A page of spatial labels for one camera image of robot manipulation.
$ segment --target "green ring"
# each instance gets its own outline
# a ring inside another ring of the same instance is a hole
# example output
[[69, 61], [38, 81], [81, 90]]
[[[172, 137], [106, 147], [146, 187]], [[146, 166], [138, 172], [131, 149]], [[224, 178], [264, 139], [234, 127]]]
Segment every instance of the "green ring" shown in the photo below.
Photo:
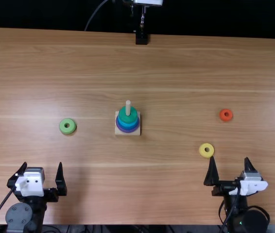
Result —
[[66, 118], [60, 122], [59, 128], [63, 134], [71, 134], [76, 130], [76, 123], [72, 119]]
[[138, 113], [137, 113], [136, 109], [131, 106], [130, 115], [127, 116], [126, 115], [126, 106], [124, 106], [123, 108], [121, 108], [119, 110], [118, 117], [119, 117], [119, 120], [121, 120], [122, 122], [124, 122], [126, 124], [131, 124], [132, 122], [135, 122], [137, 120]]

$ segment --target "purple ring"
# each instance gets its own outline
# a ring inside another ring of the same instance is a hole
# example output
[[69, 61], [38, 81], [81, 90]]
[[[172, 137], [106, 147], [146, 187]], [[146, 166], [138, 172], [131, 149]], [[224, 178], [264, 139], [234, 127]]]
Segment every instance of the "purple ring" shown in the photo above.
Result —
[[118, 117], [116, 118], [116, 125], [117, 125], [117, 128], [118, 128], [120, 131], [122, 131], [122, 132], [124, 132], [124, 133], [132, 133], [132, 132], [134, 132], [135, 130], [137, 130], [138, 127], [139, 127], [139, 118], [137, 118], [137, 126], [134, 127], [134, 128], [131, 129], [131, 130], [125, 130], [125, 129], [123, 129], [123, 128], [119, 125], [119, 123], [118, 123]]

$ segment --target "wooden table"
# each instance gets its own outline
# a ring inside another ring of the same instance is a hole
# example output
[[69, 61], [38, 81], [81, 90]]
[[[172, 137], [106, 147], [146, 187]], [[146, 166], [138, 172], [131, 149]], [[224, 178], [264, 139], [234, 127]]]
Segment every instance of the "wooden table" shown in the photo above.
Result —
[[[114, 135], [126, 100], [141, 136]], [[67, 117], [72, 136], [58, 128]], [[275, 224], [275, 40], [152, 35], [136, 46], [133, 34], [0, 29], [0, 202], [24, 161], [44, 167], [45, 187], [61, 161], [68, 195], [45, 224], [219, 224], [204, 142], [221, 179], [251, 159], [269, 187], [248, 201]]]

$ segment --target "teal ring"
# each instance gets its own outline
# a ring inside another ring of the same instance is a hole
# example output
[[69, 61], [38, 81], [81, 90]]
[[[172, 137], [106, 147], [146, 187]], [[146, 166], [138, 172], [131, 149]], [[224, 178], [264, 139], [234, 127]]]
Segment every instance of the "teal ring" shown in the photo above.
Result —
[[118, 123], [120, 124], [121, 127], [124, 127], [124, 128], [131, 128], [131, 127], [135, 126], [137, 124], [137, 122], [138, 122], [138, 118], [130, 124], [124, 123], [120, 120], [120, 118], [118, 118]]

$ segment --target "stacked ring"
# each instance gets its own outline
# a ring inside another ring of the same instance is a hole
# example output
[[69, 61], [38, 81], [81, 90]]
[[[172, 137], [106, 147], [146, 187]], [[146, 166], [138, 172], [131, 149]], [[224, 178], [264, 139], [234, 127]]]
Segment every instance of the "stacked ring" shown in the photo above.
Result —
[[137, 120], [138, 113], [137, 113], [136, 109], [131, 106], [130, 115], [127, 116], [126, 115], [126, 106], [124, 106], [123, 108], [121, 108], [119, 110], [118, 117], [121, 122], [126, 123], [126, 124], [131, 124]]
[[135, 124], [132, 124], [130, 127], [124, 127], [123, 122], [119, 120], [119, 117], [116, 118], [116, 125], [118, 129], [124, 133], [132, 133], [139, 127], [139, 118], [137, 118], [137, 121]]
[[124, 133], [132, 133], [139, 127], [138, 112], [132, 106], [130, 106], [130, 115], [126, 114], [126, 106], [119, 110], [116, 117], [116, 126]]

